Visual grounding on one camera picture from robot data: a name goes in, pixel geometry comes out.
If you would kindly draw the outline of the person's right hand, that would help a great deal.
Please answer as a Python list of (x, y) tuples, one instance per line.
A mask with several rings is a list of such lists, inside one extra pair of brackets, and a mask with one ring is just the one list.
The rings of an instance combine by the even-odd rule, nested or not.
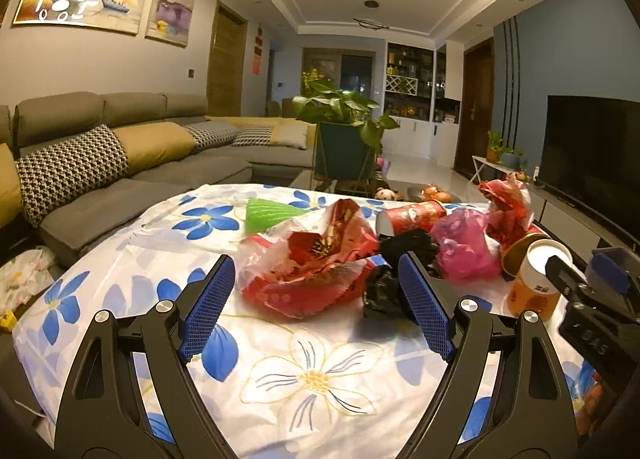
[(602, 377), (595, 372), (592, 376), (593, 386), (586, 394), (584, 405), (576, 413), (576, 429), (579, 436), (589, 436), (601, 422), (600, 405), (604, 400)]

